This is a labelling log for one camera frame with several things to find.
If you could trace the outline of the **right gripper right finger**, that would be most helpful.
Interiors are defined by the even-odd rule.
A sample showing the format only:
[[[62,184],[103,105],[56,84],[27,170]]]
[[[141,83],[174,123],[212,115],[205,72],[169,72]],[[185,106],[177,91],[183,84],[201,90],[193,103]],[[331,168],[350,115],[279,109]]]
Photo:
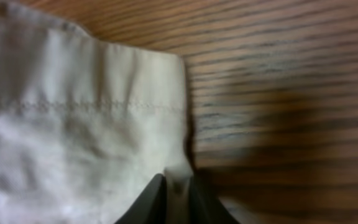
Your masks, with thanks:
[[[188,193],[191,224],[239,224],[197,176],[190,179]]]

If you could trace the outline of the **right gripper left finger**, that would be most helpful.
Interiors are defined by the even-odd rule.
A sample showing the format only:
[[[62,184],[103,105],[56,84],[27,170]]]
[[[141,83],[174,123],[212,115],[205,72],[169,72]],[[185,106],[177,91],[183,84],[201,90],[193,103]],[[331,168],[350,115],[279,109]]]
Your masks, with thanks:
[[[116,224],[165,224],[167,182],[156,174]]]

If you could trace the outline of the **beige cotton shorts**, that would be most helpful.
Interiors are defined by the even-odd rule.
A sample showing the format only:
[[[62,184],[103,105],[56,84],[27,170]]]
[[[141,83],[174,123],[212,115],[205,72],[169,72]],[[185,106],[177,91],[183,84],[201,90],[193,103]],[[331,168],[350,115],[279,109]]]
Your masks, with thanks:
[[[0,1],[0,223],[136,222],[154,177],[191,221],[183,60]]]

